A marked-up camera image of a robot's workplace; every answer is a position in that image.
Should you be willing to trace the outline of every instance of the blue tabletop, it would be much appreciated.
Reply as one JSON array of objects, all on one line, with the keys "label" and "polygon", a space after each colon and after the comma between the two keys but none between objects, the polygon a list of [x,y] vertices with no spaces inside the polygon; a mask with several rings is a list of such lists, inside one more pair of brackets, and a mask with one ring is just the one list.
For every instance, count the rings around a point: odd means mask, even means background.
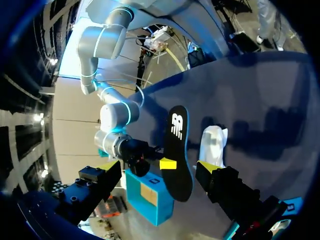
[{"label": "blue tabletop", "polygon": [[[144,94],[139,120],[127,126],[133,138],[162,145],[169,109],[183,105],[190,116],[191,166],[203,130],[221,124],[228,128],[225,165],[260,189],[263,200],[305,196],[320,150],[319,85],[307,55],[271,51],[225,58],[165,79]],[[131,99],[140,102],[141,96]],[[215,238],[230,226],[197,182],[187,203],[176,202],[172,221]]]}]

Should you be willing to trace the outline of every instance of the black shoe insole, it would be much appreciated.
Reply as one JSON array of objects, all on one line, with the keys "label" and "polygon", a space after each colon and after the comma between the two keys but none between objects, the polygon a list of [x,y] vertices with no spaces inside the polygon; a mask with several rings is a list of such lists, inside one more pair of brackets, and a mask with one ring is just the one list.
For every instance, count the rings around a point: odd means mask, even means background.
[{"label": "black shoe insole", "polygon": [[179,202],[186,202],[193,189],[193,177],[187,158],[189,114],[184,106],[169,111],[164,134],[163,155],[176,161],[175,169],[161,169],[163,181],[170,195]]}]

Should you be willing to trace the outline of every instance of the cable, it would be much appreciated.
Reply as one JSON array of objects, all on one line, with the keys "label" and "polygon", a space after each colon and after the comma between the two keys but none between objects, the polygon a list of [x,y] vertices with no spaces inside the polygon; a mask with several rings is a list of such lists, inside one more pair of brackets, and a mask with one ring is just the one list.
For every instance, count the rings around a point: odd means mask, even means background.
[{"label": "cable", "polygon": [[135,39],[135,44],[137,44],[138,46],[142,47],[143,45],[138,44],[137,39]]},{"label": "cable", "polygon": [[132,37],[126,37],[125,40],[127,39],[150,39],[150,37],[139,37],[139,36],[132,36]]},{"label": "cable", "polygon": [[235,19],[235,20],[236,20],[236,22],[238,23],[238,25],[239,25],[239,27],[241,28],[241,30],[245,32],[244,28],[241,26],[240,22],[238,21],[238,19],[237,19],[237,16],[236,16],[236,15],[234,15],[234,19]]},{"label": "cable", "polygon": [[142,46],[140,44],[137,44],[138,46],[140,46],[140,48],[147,50],[148,52],[152,53],[153,55],[158,56],[159,54],[156,54],[154,51],[151,51],[150,49],[146,48],[145,46]]},{"label": "cable", "polygon": [[67,121],[67,122],[78,122],[78,123],[90,123],[90,124],[97,124],[96,121],[82,121],[82,120],[69,120],[69,119],[55,119],[57,121]]},{"label": "cable", "polygon": [[213,20],[213,22],[215,23],[216,27],[219,29],[219,32],[221,33],[223,39],[228,42],[228,39],[225,37],[225,34],[222,32],[222,29],[218,26],[218,24],[216,23],[216,21],[211,17],[211,19]]},{"label": "cable", "polygon": [[89,156],[99,156],[99,154],[86,154],[86,155],[81,155],[81,154],[57,154],[58,156],[77,156],[77,157],[89,157]]},{"label": "cable", "polygon": [[25,95],[27,95],[28,97],[38,101],[41,104],[45,104],[42,100],[40,100],[40,98],[37,98],[35,96],[33,96],[32,94],[30,94],[29,92],[27,92],[26,90],[24,90],[22,87],[20,87],[18,84],[16,84],[7,74],[3,74],[3,77],[11,84],[13,85],[16,89],[18,89],[19,91],[23,92]]},{"label": "cable", "polygon": [[181,46],[183,47],[183,49],[187,50],[187,47],[184,47],[184,43],[181,41],[181,39],[179,38],[179,36],[174,32],[172,31],[173,34],[176,36],[176,38],[179,40],[179,42],[181,43]]},{"label": "cable", "polygon": [[139,106],[139,108],[141,109],[142,106],[145,103],[145,94],[142,91],[142,89],[136,83],[134,83],[133,81],[130,81],[130,80],[127,80],[127,79],[109,79],[109,80],[103,80],[103,81],[97,81],[97,82],[99,83],[99,82],[121,82],[121,81],[131,83],[131,84],[135,85],[138,88],[138,90],[140,91],[141,97],[142,97],[142,101],[141,101],[141,104]]},{"label": "cable", "polygon": [[154,32],[150,29],[150,27],[146,27],[146,29],[148,29],[149,31],[150,31],[150,33],[151,33],[151,36],[153,36],[154,35]]},{"label": "cable", "polygon": [[224,10],[224,7],[223,7],[223,5],[221,4],[221,2],[220,1],[217,1],[216,2],[216,8],[217,8],[217,10],[219,10],[221,13],[222,13],[222,15],[223,15],[223,17],[225,18],[225,20],[226,20],[226,22],[228,23],[228,28],[229,28],[229,30],[231,31],[231,33],[235,33],[236,32],[236,30],[235,30],[235,28],[234,28],[234,25],[232,24],[232,22],[231,22],[231,20],[230,20],[230,18],[229,18],[229,16],[228,16],[228,14],[226,13],[226,11]]},{"label": "cable", "polygon": [[[102,68],[102,67],[98,67],[97,69],[100,69],[100,70],[103,70],[103,71],[106,71],[106,69]],[[117,71],[117,70],[114,70],[112,68],[108,68],[108,71],[113,71],[113,72],[116,72],[116,73],[119,73],[119,74],[122,74],[122,75],[125,75],[125,76],[128,76],[130,78],[134,78],[134,79],[139,79],[139,80],[142,80],[142,81],[146,81],[146,79],[144,78],[140,78],[140,77],[137,77],[137,76],[132,76],[130,74],[126,74],[124,72],[121,72],[121,71]]]},{"label": "cable", "polygon": [[188,44],[187,44],[186,37],[183,36],[183,39],[184,39],[184,43],[185,43],[185,49],[187,49],[188,48]]},{"label": "cable", "polygon": [[133,61],[133,62],[138,63],[137,60],[131,59],[131,58],[127,57],[127,56],[123,56],[123,55],[121,55],[121,54],[119,54],[119,57],[122,57],[122,58],[125,58],[125,59],[128,59],[128,60],[131,60],[131,61]]},{"label": "cable", "polygon": [[236,22],[234,21],[234,17],[236,16],[236,10],[237,10],[237,6],[234,6],[234,9],[233,9],[233,11],[232,11],[232,15],[231,15],[231,25],[232,26],[234,26],[234,27],[236,27],[236,29],[234,29],[234,31],[235,32],[238,32],[239,31],[239,29],[238,29],[238,26],[237,26],[237,24],[236,24]]},{"label": "cable", "polygon": [[273,39],[275,45],[277,45],[277,42],[280,40],[281,30],[282,30],[281,13],[279,13],[279,12],[276,13],[275,21],[277,21],[277,14],[278,14],[278,16],[279,16],[280,29],[279,29],[279,37],[278,37],[278,39],[277,39],[277,40],[274,40],[274,39]]}]

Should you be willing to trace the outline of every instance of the white fabric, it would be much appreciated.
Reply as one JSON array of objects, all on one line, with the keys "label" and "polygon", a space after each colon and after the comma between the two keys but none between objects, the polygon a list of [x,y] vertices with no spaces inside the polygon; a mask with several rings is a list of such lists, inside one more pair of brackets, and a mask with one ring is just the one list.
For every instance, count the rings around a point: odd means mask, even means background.
[{"label": "white fabric", "polygon": [[202,134],[199,160],[225,168],[223,152],[227,139],[227,128],[222,130],[219,126],[208,126]]},{"label": "white fabric", "polygon": [[278,47],[282,48],[290,29],[287,19],[280,14],[269,0],[257,0],[257,7],[260,23],[258,35],[262,39],[267,39],[273,28],[275,28],[273,40]]}]

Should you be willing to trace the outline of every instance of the person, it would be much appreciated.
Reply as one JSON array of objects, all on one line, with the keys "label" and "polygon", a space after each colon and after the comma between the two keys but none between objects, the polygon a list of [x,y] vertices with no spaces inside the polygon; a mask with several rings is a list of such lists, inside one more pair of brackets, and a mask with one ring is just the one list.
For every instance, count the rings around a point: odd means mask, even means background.
[{"label": "person", "polygon": [[269,0],[257,0],[257,7],[260,28],[258,29],[256,42],[262,44],[263,41],[268,38],[274,27],[273,42],[278,51],[283,51],[286,35],[290,30],[287,19]]}]

